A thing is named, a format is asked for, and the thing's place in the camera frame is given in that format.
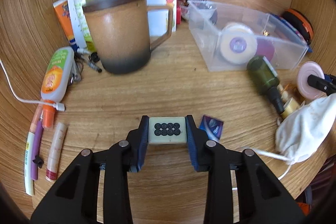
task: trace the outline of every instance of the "blue gripper pad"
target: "blue gripper pad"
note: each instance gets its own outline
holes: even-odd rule
[[[141,141],[138,150],[138,170],[140,171],[144,162],[145,156],[147,152],[147,145],[148,145],[148,121],[149,117],[142,117],[144,123],[141,122],[141,128],[138,129],[139,133],[141,133]]]
[[[193,138],[193,134],[191,131],[191,127],[187,117],[185,117],[185,125],[187,130],[187,145],[189,150],[189,156],[192,166],[194,167],[195,171],[198,171],[198,161],[197,161],[197,149],[196,144]]]

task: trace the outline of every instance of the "purple pen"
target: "purple pen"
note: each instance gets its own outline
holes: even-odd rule
[[[43,132],[42,122],[41,120],[38,120],[35,130],[33,152],[31,154],[30,177],[32,180],[37,180],[37,164],[33,163],[33,160],[39,154],[42,132]]]

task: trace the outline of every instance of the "transparent container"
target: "transparent container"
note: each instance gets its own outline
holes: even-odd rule
[[[212,1],[188,2],[189,29],[209,71],[246,70],[255,55],[266,56],[276,69],[295,69],[308,50],[304,40],[271,14]]]

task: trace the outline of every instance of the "white drawstring bag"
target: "white drawstring bag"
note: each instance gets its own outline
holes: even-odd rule
[[[335,118],[336,94],[315,99],[291,113],[278,127],[275,146],[280,155],[251,149],[258,154],[286,161],[289,166],[279,177],[282,179],[293,164],[307,160],[317,151],[331,130]]]

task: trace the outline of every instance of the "purple label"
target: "purple label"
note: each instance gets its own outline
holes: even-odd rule
[[[230,41],[230,49],[236,53],[241,53],[246,50],[246,46],[246,41],[242,37],[235,37]]]

